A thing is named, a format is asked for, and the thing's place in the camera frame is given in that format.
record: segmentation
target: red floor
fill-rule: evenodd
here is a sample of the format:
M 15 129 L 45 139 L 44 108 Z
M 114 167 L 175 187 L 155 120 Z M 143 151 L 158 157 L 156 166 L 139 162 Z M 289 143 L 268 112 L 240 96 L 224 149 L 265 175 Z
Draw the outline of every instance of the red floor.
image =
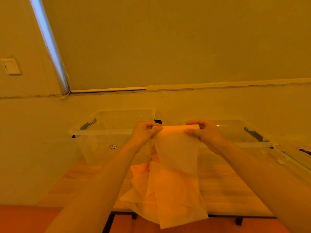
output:
M 60 208 L 0 206 L 0 232 L 43 233 L 60 212 Z M 130 215 L 116 215 L 110 233 L 289 233 L 276 219 L 244 219 L 242 226 L 234 218 L 209 218 L 179 227 L 160 230 L 160 226 L 141 217 L 132 220 Z

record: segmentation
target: folded cloth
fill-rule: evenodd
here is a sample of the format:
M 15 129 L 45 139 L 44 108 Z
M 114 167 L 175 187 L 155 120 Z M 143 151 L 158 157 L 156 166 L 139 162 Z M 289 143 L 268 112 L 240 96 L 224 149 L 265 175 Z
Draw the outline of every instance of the folded cloth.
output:
M 158 155 L 131 166 L 133 188 L 120 197 L 161 229 L 208 218 L 196 174 L 198 140 L 186 128 L 199 126 L 163 126 L 153 137 Z

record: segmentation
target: wall switch plate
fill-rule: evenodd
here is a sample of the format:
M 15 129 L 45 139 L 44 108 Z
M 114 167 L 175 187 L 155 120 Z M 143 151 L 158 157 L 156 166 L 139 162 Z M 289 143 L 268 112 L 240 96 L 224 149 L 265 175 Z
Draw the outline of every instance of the wall switch plate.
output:
M 14 58 L 4 58 L 1 59 L 4 66 L 4 70 L 9 75 L 20 75 L 21 70 L 18 67 L 18 64 Z

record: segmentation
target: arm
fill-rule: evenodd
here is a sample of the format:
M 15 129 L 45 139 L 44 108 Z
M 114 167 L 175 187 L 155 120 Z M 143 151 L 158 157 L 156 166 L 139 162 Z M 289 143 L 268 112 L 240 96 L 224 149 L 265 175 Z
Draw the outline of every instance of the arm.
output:
M 269 157 L 258 158 L 225 140 L 216 125 L 197 119 L 198 129 L 185 132 L 198 136 L 215 154 L 223 157 L 269 210 L 292 232 L 311 229 L 311 184 L 288 166 Z
M 158 123 L 137 123 L 126 145 L 59 213 L 45 232 L 102 232 L 134 155 L 161 129 Z

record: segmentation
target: wood grain surface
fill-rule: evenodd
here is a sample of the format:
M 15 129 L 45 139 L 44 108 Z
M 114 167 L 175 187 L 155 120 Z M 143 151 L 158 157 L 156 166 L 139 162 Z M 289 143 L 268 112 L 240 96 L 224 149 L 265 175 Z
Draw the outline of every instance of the wood grain surface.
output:
M 81 157 L 37 206 L 64 207 L 100 169 L 100 166 L 87 165 Z M 198 177 L 199 189 L 209 214 L 273 216 L 235 171 L 220 156 L 208 149 L 199 149 Z M 132 173 L 129 170 L 119 197 L 132 187 L 131 178 Z M 118 198 L 113 211 L 131 210 L 126 202 L 119 201 Z

